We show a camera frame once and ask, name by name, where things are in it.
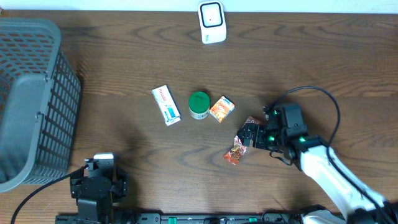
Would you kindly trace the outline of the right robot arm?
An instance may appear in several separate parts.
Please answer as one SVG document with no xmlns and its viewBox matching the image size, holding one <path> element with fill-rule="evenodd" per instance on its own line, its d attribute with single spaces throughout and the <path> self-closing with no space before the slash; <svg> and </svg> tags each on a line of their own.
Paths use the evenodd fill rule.
<svg viewBox="0 0 398 224">
<path fill-rule="evenodd" d="M 303 213 L 302 223 L 397 223 L 397 204 L 359 180 L 319 135 L 309 136 L 298 104 L 264 108 L 266 124 L 245 123 L 237 132 L 243 146 L 268 150 L 312 178 L 341 213 L 318 209 Z"/>
</svg>

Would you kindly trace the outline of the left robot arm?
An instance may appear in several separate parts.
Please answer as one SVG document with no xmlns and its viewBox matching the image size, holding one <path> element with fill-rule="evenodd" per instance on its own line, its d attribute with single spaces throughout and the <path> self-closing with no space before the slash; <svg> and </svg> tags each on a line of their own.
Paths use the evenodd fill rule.
<svg viewBox="0 0 398 224">
<path fill-rule="evenodd" d="M 114 159 L 86 160 L 88 175 L 70 177 L 70 192 L 78 207 L 77 223 L 112 223 L 113 203 L 127 195 L 128 174 Z"/>
</svg>

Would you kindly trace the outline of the orange Topps candy bar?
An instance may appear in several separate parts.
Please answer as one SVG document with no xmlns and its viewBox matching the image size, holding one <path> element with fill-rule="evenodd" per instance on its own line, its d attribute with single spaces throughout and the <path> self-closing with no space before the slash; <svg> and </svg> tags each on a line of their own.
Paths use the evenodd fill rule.
<svg viewBox="0 0 398 224">
<path fill-rule="evenodd" d="M 252 116 L 249 116 L 246 119 L 245 124 L 262 124 L 262 123 L 259 120 L 253 118 Z M 238 165 L 240 158 L 243 157 L 247 148 L 248 148 L 247 146 L 243 145 L 242 140 L 238 138 L 238 135 L 236 135 L 234 137 L 233 147 L 223 156 L 223 158 L 234 165 Z"/>
</svg>

